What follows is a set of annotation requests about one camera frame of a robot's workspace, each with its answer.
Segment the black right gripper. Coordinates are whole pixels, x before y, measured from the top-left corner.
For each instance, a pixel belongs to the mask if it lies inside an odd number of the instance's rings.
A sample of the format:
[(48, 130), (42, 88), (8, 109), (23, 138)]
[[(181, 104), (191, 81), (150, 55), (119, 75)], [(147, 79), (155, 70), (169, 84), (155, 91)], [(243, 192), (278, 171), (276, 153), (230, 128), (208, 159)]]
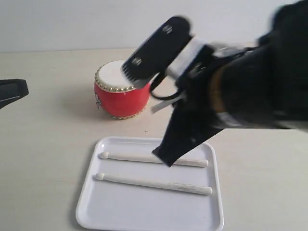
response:
[(184, 98), (173, 103), (174, 110), (162, 142), (153, 150), (153, 154), (169, 167), (226, 128), (210, 104), (208, 88), (213, 73), (229, 59), (215, 57), (214, 51), (205, 45), (175, 82)]

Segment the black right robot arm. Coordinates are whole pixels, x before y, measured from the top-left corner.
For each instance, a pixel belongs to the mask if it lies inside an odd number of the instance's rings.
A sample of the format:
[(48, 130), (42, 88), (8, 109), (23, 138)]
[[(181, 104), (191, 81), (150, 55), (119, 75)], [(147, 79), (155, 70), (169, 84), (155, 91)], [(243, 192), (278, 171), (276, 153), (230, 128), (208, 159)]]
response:
[(153, 154), (167, 166), (226, 128), (308, 128), (308, 3), (278, 9), (258, 45), (224, 58), (205, 47), (176, 81), (176, 101)]

